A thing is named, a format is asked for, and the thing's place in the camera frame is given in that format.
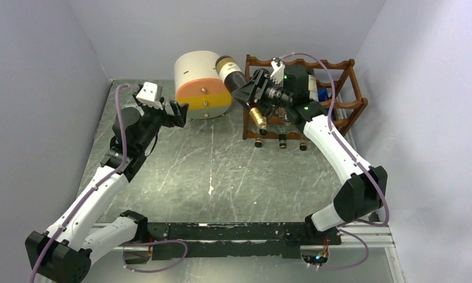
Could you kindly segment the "dark gold-capped wine bottle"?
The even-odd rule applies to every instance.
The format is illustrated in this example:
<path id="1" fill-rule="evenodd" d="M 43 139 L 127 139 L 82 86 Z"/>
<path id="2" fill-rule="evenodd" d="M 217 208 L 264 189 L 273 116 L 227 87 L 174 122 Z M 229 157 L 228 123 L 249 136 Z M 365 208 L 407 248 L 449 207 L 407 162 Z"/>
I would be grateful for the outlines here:
<path id="1" fill-rule="evenodd" d="M 246 79 L 239 65 L 228 55 L 222 55 L 216 60 L 215 70 L 231 96 L 248 111 L 255 125 L 259 129 L 265 129 L 267 120 L 255 102 L 258 88 L 255 80 Z"/>

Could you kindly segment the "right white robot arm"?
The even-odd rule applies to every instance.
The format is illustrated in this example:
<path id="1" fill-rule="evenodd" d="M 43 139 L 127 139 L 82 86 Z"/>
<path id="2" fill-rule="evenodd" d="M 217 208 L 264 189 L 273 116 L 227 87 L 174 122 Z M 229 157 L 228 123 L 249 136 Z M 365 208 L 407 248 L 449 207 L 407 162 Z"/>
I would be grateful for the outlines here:
<path id="1" fill-rule="evenodd" d="M 306 217 L 304 237 L 318 244 L 327 230 L 347 224 L 380 208 L 387 208 L 387 172 L 355 152 L 331 121 L 328 110 L 310 95 L 315 80 L 303 65 L 280 65 L 273 72 L 258 70 L 253 78 L 235 63 L 216 67 L 231 95 L 249 109 L 283 108 L 288 121 L 321 151 L 337 174 L 341 188 L 332 202 Z"/>

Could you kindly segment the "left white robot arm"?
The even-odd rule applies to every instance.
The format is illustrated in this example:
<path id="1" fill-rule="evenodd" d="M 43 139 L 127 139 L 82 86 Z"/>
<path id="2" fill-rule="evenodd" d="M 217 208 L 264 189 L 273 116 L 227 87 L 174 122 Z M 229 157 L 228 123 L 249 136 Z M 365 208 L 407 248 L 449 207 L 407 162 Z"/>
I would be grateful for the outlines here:
<path id="1" fill-rule="evenodd" d="M 100 231 L 91 232 L 114 197 L 128 187 L 147 159 L 162 127 L 184 127 L 188 104 L 139 101 L 118 108 L 110 147 L 92 180 L 70 207 L 44 232 L 25 241 L 32 268 L 30 282 L 81 282 L 91 266 L 123 243 L 149 243 L 147 217 L 127 210 Z"/>

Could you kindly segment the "dark wine bottle white label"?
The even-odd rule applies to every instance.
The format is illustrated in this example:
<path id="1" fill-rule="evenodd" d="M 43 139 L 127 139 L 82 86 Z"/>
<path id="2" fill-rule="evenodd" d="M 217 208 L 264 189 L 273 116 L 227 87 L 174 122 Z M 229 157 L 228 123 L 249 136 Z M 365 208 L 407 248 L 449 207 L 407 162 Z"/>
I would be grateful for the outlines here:
<path id="1" fill-rule="evenodd" d="M 318 94 L 318 86 L 317 86 L 317 80 L 316 80 L 314 69 L 307 68 L 306 73 L 308 75 L 309 99 L 318 102 L 319 94 Z"/>

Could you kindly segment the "bottom dark bottle middle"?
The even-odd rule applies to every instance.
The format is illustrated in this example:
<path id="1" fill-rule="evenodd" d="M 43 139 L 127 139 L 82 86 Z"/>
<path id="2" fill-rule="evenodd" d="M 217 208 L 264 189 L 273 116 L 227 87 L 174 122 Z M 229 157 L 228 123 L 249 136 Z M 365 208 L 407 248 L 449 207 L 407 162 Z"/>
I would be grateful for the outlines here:
<path id="1" fill-rule="evenodd" d="M 287 135 L 286 134 L 279 134 L 278 135 L 278 141 L 279 141 L 279 148 L 280 149 L 287 149 Z"/>

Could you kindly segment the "blue labelled clear bottle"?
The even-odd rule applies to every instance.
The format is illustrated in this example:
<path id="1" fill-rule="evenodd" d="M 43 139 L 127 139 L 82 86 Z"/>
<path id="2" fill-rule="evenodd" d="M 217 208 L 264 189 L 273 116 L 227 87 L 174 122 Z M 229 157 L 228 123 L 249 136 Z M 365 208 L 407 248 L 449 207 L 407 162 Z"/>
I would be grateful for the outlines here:
<path id="1" fill-rule="evenodd" d="M 326 88 L 318 88 L 318 101 L 325 102 L 330 99 L 329 92 Z M 327 103 L 327 106 L 324 107 L 326 114 L 329 112 L 330 103 Z"/>

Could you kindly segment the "brown wooden wine rack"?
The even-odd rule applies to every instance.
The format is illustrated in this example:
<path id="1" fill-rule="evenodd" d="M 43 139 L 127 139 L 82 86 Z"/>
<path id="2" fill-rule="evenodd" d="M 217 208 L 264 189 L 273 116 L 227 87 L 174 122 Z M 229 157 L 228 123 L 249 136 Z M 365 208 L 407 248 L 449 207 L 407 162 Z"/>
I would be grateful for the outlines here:
<path id="1" fill-rule="evenodd" d="M 328 60 L 321 60 L 324 65 L 327 67 L 328 70 L 340 70 L 342 71 L 341 75 L 339 76 L 338 80 L 334 80 L 335 83 L 335 91 L 336 91 L 336 101 L 334 103 L 333 107 L 333 124 L 336 126 L 336 128 L 339 130 L 340 134 L 343 136 L 346 136 L 346 134 L 349 132 L 349 130 L 352 128 L 356 120 L 359 118 L 359 116 L 362 114 L 366 106 L 368 105 L 368 99 L 364 98 L 360 88 L 359 88 L 359 83 L 356 78 L 356 74 L 354 71 L 354 66 L 355 66 L 355 60 L 354 59 L 349 59 L 349 60 L 344 60 L 339 63 L 330 63 Z M 316 70 L 324 70 L 319 63 L 317 62 L 307 62 L 304 59 L 298 58 L 293 61 L 285 61 L 285 65 L 303 65 L 306 68 L 312 68 L 314 71 Z M 252 56 L 250 54 L 246 55 L 246 61 L 245 61 L 245 76 L 247 79 L 250 78 L 250 71 L 251 68 L 257 68 L 257 67 L 271 67 L 271 59 L 267 61 L 259 60 L 257 57 Z M 343 102 L 342 97 L 340 95 L 340 91 L 342 87 L 345 85 L 345 82 L 349 79 L 351 85 L 352 85 L 352 90 L 354 93 L 355 98 L 351 102 Z M 326 88 L 331 90 L 331 83 L 324 83 L 321 82 L 320 80 L 317 80 L 317 86 L 318 88 Z M 267 124 L 269 129 L 269 125 L 271 126 L 279 126 L 279 130 L 284 130 L 284 126 L 289 126 L 290 123 L 284 121 L 283 119 L 280 118 L 280 116 L 277 114 L 279 113 L 278 110 L 275 110 L 272 112 L 273 115 L 271 115 L 267 119 Z M 250 126 L 255 126 L 255 122 L 252 120 L 250 117 L 249 113 L 247 110 L 244 110 L 244 126 L 243 126 L 243 134 L 242 134 L 242 139 L 246 140 L 248 138 L 255 138 L 256 132 L 250 130 Z M 286 134 L 287 135 L 287 140 L 300 140 L 301 142 L 307 142 L 307 139 L 305 138 L 304 135 L 299 134 L 298 130 L 292 130 L 289 133 L 285 132 L 277 132 L 277 131 L 268 131 L 267 135 L 265 136 L 264 139 L 276 139 L 278 140 L 278 135 L 279 134 Z"/>

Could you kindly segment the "white round drawer cabinet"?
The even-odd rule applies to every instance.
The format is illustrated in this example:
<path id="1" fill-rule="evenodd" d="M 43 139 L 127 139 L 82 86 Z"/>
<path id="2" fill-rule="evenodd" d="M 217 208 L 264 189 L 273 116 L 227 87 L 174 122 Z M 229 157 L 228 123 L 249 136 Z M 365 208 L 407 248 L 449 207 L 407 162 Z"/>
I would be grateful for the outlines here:
<path id="1" fill-rule="evenodd" d="M 192 51 L 181 55 L 174 64 L 175 100 L 189 104 L 189 119 L 223 116 L 232 104 L 232 97 L 215 68 L 218 58 L 212 51 Z"/>

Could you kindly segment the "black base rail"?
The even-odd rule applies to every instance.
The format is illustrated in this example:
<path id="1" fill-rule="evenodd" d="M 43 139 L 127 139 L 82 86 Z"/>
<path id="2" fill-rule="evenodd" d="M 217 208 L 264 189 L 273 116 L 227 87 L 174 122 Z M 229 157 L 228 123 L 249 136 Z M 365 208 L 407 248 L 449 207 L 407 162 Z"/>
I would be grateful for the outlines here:
<path id="1" fill-rule="evenodd" d="M 150 222 L 154 260 L 280 256 L 299 259 L 307 247 L 340 245 L 335 228 L 318 232 L 305 222 L 187 223 Z"/>

